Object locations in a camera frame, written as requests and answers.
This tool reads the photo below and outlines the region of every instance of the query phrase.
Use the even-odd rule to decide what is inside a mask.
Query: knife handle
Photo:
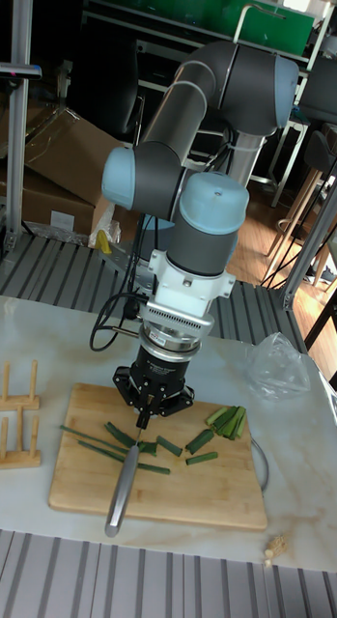
[[[124,461],[114,495],[111,500],[109,513],[105,524],[105,534],[116,537],[126,512],[130,491],[133,485],[135,471],[138,465],[139,447],[131,446]]]

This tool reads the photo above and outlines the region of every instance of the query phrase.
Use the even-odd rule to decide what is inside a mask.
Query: wooden rack
[[[16,410],[16,450],[8,451],[9,418],[2,420],[0,434],[0,468],[35,467],[41,464],[41,452],[37,451],[37,439],[39,430],[39,416],[33,418],[33,427],[29,451],[23,450],[23,410],[39,409],[40,398],[36,395],[38,361],[33,360],[29,386],[29,395],[9,395],[10,363],[4,363],[3,389],[0,395],[0,411]]]

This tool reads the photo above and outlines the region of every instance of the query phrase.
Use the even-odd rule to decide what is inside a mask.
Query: metal grating
[[[121,285],[98,252],[24,235],[0,261],[0,295],[98,312]],[[275,291],[237,282],[211,307],[215,337],[259,344],[282,330]],[[115,316],[120,317],[119,303]],[[0,618],[337,618],[337,574],[0,530]]]
[[[97,313],[119,285],[120,277],[105,267],[98,252],[56,240],[24,235],[18,249],[0,264],[0,295],[79,311]],[[114,315],[121,313],[119,303]],[[211,313],[215,337],[259,344],[281,330],[296,348],[305,351],[295,316],[282,309],[275,290],[237,281],[231,296],[215,301]]]
[[[0,618],[337,618],[337,575],[0,531]]]

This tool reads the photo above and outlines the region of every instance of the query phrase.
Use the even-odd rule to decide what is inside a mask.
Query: green onion piece
[[[197,435],[191,442],[186,444],[185,448],[187,451],[193,455],[197,451],[199,451],[202,446],[207,444],[213,438],[213,430],[212,429],[204,429],[199,435]]]
[[[214,423],[213,428],[218,435],[222,435],[221,429],[233,418],[237,412],[237,406],[229,407]]]
[[[123,455],[118,455],[117,453],[111,453],[111,451],[107,451],[105,448],[99,448],[98,446],[94,446],[93,444],[89,444],[88,442],[84,442],[84,440],[77,440],[78,444],[81,446],[85,446],[86,448],[91,449],[91,451],[96,451],[96,453],[100,453],[101,455],[106,455],[106,457],[110,457],[112,460],[116,460],[117,462],[123,463],[125,461],[125,457]],[[161,467],[160,465],[149,465],[148,463],[139,463],[138,468],[141,470],[148,470],[148,472],[156,472],[157,474],[170,474],[169,467]]]
[[[240,421],[239,427],[237,429],[237,437],[241,437],[243,429],[244,429],[245,421],[246,421],[246,411],[244,410],[244,414],[241,417],[241,421]]]
[[[213,425],[214,421],[218,419],[219,416],[221,416],[221,414],[223,414],[224,412],[227,411],[226,407],[221,407],[220,409],[218,409],[214,414],[212,414],[211,416],[209,416],[206,420],[207,425]]]
[[[117,439],[127,448],[134,446],[135,440],[132,437],[130,437],[130,435],[124,434],[124,432],[122,432],[117,427],[115,427],[115,425],[110,423],[110,421],[106,423],[104,427],[110,434],[112,434],[112,436],[115,437],[115,439]]]
[[[122,448],[122,446],[117,446],[117,444],[111,444],[110,442],[106,442],[105,440],[100,440],[98,437],[92,437],[88,434],[82,434],[82,432],[77,432],[76,429],[71,429],[70,427],[66,427],[65,425],[60,425],[60,429],[63,429],[64,432],[69,432],[70,434],[87,437],[87,439],[98,442],[99,444],[105,444],[105,446],[110,446],[110,448],[113,448],[114,451],[118,451],[119,453],[127,453],[126,448]]]
[[[227,423],[226,427],[223,429],[222,435],[224,437],[228,437],[229,439],[231,439],[231,435],[234,431],[235,428],[238,428],[238,422],[239,422],[239,417],[241,415],[241,411],[239,412],[239,409],[237,410],[235,416],[233,418],[231,418],[230,422]]]
[[[166,440],[165,437],[162,437],[161,435],[157,436],[157,444],[163,446],[163,448],[167,449],[167,451],[170,451],[171,453],[173,453],[173,455],[176,455],[177,457],[179,457],[183,452],[182,448],[176,446],[172,442],[169,442],[169,440]]]
[[[89,444],[89,442],[85,442],[84,440],[77,440],[77,442],[81,444],[81,446],[91,449],[91,451],[96,451],[96,453],[101,453],[102,455],[111,457],[111,459],[116,460],[117,462],[123,463],[125,461],[125,457],[123,455],[119,455],[118,453],[112,453],[111,451],[107,451],[105,448],[99,448],[98,446]]]
[[[206,453],[205,455],[197,455],[197,457],[189,457],[186,460],[186,463],[187,465],[201,464],[202,462],[208,462],[209,460],[216,460],[217,457],[218,455],[214,451],[213,453]]]
[[[138,467],[141,470],[148,470],[148,472],[157,472],[157,474],[170,474],[169,467],[161,467],[160,465],[149,465],[148,463],[139,463]]]
[[[157,442],[139,442],[139,451],[140,453],[149,453],[150,455],[157,455]]]

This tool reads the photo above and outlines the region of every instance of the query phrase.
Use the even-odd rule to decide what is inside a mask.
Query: cardboard box
[[[8,97],[0,93],[0,158],[5,158],[8,154],[9,138],[9,106]],[[55,106],[41,105],[34,100],[28,101],[27,108],[27,128],[26,137],[40,128],[53,114]]]
[[[65,109],[27,144],[25,164],[103,213],[107,207],[101,193],[105,161],[121,145],[114,137]]]
[[[0,197],[6,196],[6,166],[0,164]],[[89,235],[98,223],[97,209],[61,186],[25,169],[22,218]]]

